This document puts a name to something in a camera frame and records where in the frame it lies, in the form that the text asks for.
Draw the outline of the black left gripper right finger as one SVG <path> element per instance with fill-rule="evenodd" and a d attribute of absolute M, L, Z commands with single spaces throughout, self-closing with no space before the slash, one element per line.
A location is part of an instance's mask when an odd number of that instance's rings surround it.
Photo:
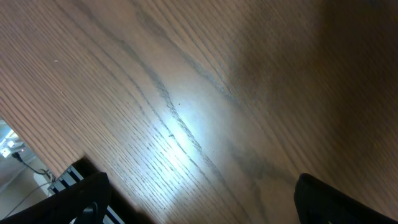
<path fill-rule="evenodd" d="M 294 202 L 301 224 L 397 224 L 308 173 L 298 178 Z"/>

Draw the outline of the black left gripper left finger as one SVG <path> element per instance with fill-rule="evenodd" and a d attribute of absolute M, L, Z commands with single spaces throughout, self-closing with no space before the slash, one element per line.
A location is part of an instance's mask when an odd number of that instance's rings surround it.
<path fill-rule="evenodd" d="M 97 172 L 55 195 L 1 220 L 3 224 L 102 224 L 111 197 L 104 172 Z"/>

